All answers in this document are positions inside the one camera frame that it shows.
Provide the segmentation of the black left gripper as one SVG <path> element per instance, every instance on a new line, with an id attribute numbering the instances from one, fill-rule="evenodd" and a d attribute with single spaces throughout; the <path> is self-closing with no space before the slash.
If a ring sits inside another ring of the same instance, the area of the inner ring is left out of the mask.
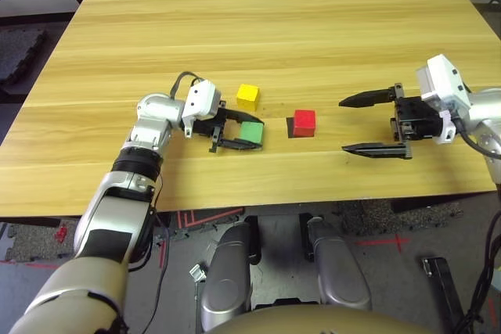
<path id="1" fill-rule="evenodd" d="M 193 124 L 193 133 L 195 135 L 207 136 L 212 140 L 212 147 L 209 148 L 210 153 L 216 153 L 218 148 L 233 150 L 253 150 L 260 149 L 262 147 L 262 144 L 239 138 L 235 138 L 233 140 L 221 138 L 225 127 L 226 118 L 229 120 L 234 120 L 240 124 L 243 122 L 263 124 L 262 120 L 253 115 L 250 115 L 249 113 L 229 109 L 218 109 L 216 115 L 211 119 L 196 120 Z"/>

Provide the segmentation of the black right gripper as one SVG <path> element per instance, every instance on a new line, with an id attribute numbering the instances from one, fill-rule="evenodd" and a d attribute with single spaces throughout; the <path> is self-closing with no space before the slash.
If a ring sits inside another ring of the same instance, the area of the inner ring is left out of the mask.
<path id="1" fill-rule="evenodd" d="M 419 96 L 403 96 L 403 87 L 400 83 L 397 83 L 389 88 L 360 92 L 348 96 L 339 102 L 339 106 L 363 108 L 395 101 L 395 116 L 390 119 L 390 124 L 396 142 L 419 141 L 440 136 L 443 129 L 443 120 L 438 112 L 426 104 Z M 396 158 L 402 160 L 411 160 L 413 158 L 410 145 L 406 143 L 367 142 L 345 145 L 342 149 L 347 153 L 368 158 Z"/>

